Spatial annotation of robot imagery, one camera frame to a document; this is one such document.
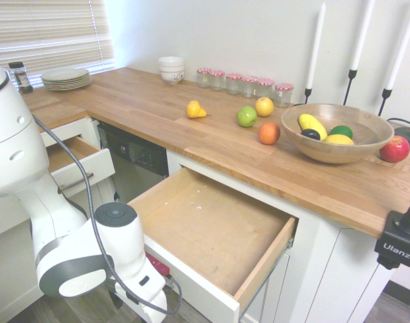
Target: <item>white candle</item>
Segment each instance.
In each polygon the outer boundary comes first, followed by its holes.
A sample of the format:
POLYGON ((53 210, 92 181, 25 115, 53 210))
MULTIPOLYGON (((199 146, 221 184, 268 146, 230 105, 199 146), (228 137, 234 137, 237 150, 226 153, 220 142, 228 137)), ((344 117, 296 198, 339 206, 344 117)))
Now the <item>white candle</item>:
POLYGON ((357 71, 357 67, 359 66, 360 54, 362 53, 362 49, 364 47, 366 32, 368 31, 369 21, 371 20, 374 3, 375 0, 369 0, 368 6, 366 7, 364 20, 362 22, 362 28, 360 30, 359 40, 357 42, 357 47, 355 49, 353 65, 351 66, 352 71, 357 71))
POLYGON ((404 52, 407 47, 409 37, 410 37, 410 16, 408 19, 407 27, 405 28, 404 36, 402 37, 401 43, 399 45, 398 53, 396 55, 395 61, 393 62, 392 71, 390 72, 390 77, 388 78, 385 89, 393 88, 393 83, 395 82, 396 74, 398 73, 399 66, 401 66, 401 61, 404 56, 404 52))
POLYGON ((311 64, 310 64, 310 73, 308 75, 308 82, 306 82, 307 89, 312 89, 312 80, 314 79, 315 64, 317 62, 318 47, 320 45, 321 30, 323 29, 325 12, 326 12, 326 5, 323 3, 320 8, 320 14, 318 15, 317 29, 315 31, 314 47, 312 48, 312 57, 311 57, 311 64))

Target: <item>yellow pear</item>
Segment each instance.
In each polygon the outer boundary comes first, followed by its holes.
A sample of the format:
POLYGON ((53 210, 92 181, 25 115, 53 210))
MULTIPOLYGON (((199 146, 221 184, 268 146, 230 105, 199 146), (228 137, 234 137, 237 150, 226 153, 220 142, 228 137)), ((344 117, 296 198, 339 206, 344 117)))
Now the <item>yellow pear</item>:
POLYGON ((188 114, 189 118, 202 118, 207 116, 206 111, 201 107, 200 103, 196 100, 193 100, 189 103, 186 107, 186 113, 188 114))

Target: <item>green apple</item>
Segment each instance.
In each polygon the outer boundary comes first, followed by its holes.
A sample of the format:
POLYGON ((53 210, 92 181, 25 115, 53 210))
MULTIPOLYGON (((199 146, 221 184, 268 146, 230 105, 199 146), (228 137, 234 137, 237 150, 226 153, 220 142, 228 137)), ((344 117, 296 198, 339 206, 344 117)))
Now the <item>green apple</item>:
POLYGON ((250 106, 245 106, 236 114, 236 120, 242 127, 251 127, 257 120, 257 112, 250 106))

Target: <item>wooden countertop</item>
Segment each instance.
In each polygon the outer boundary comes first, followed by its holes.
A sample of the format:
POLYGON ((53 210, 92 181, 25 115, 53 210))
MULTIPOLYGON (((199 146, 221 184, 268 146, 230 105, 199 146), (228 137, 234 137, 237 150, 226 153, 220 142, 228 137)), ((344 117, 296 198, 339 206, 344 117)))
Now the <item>wooden countertop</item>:
POLYGON ((159 75, 123 68, 93 75, 81 89, 39 88, 24 99, 49 127, 93 116, 375 238, 391 210, 404 213, 410 205, 410 155, 397 164, 378 153, 323 164, 300 153, 283 130, 275 145, 262 145, 258 128, 269 121, 281 126, 284 109, 245 129, 236 124, 236 112, 255 100, 194 82, 169 85, 159 75), (191 100, 211 116, 189 119, 191 100))

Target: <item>stack of plates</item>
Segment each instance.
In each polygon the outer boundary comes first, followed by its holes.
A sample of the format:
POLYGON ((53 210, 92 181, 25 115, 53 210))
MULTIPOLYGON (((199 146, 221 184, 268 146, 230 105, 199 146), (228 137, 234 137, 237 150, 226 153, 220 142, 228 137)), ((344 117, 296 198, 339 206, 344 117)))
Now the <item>stack of plates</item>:
POLYGON ((65 91, 91 84, 90 72, 86 69, 59 69, 42 75, 46 89, 65 91))

